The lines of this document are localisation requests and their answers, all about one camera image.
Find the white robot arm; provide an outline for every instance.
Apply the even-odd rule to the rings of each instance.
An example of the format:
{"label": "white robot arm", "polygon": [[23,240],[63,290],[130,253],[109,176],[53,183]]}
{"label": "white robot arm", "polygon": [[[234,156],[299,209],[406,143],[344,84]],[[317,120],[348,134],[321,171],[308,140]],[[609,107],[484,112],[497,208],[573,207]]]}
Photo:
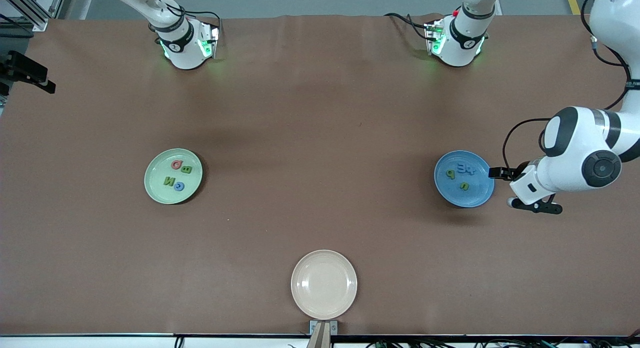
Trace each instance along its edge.
{"label": "white robot arm", "polygon": [[164,55],[180,69],[194,69],[212,58],[218,28],[188,18],[173,0],[119,0],[142,14],[160,37]]}
{"label": "white robot arm", "polygon": [[558,112],[544,130],[545,156],[516,172],[509,184],[518,197],[509,200],[512,207],[558,213],[561,208],[542,198],[608,186],[622,163],[640,156],[640,0],[594,0],[590,27],[628,65],[622,108],[617,113],[578,107]]}
{"label": "white robot arm", "polygon": [[430,54],[447,65],[464,67],[480,53],[487,28],[496,15],[497,0],[462,0],[455,15],[450,15],[427,27]]}

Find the tabletop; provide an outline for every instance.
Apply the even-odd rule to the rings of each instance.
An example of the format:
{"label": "tabletop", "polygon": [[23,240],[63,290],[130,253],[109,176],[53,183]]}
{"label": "tabletop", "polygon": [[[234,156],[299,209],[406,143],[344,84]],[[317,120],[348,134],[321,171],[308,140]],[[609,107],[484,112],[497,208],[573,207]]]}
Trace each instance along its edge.
{"label": "tabletop", "polygon": [[[615,100],[578,17],[496,17],[464,68],[391,18],[280,17],[225,21],[180,71],[146,25],[52,21],[29,45],[57,92],[16,84],[0,118],[1,333],[306,331],[291,273],[321,248],[358,275],[343,334],[637,328],[638,161],[558,216],[510,209],[506,182],[474,209],[434,185],[451,150],[501,166],[519,121]],[[158,204],[144,172],[176,147],[204,181]]]}

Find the green plate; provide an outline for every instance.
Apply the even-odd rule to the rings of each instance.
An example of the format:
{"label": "green plate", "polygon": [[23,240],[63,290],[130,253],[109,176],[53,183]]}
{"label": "green plate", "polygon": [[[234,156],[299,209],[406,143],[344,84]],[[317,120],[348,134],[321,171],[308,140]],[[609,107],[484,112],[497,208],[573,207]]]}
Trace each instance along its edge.
{"label": "green plate", "polygon": [[151,199],[162,204],[176,204],[198,190],[202,163],[189,150],[169,149],[151,161],[144,176],[144,188]]}

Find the gray circular joint cover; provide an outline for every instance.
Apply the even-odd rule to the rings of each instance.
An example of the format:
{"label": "gray circular joint cover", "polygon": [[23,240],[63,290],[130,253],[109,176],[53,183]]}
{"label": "gray circular joint cover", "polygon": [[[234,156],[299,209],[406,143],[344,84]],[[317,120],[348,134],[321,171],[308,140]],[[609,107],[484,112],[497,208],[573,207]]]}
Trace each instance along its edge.
{"label": "gray circular joint cover", "polygon": [[599,150],[591,153],[582,162],[582,176],[594,188],[602,188],[611,184],[618,175],[622,162],[616,154],[610,151]]}

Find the yellow tape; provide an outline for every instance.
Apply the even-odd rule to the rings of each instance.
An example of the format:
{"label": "yellow tape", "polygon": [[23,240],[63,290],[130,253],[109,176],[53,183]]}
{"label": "yellow tape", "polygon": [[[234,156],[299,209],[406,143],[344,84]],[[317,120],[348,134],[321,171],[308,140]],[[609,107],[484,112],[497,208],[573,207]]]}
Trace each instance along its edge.
{"label": "yellow tape", "polygon": [[571,8],[571,14],[580,15],[580,8],[577,0],[567,0],[569,2],[569,8]]}

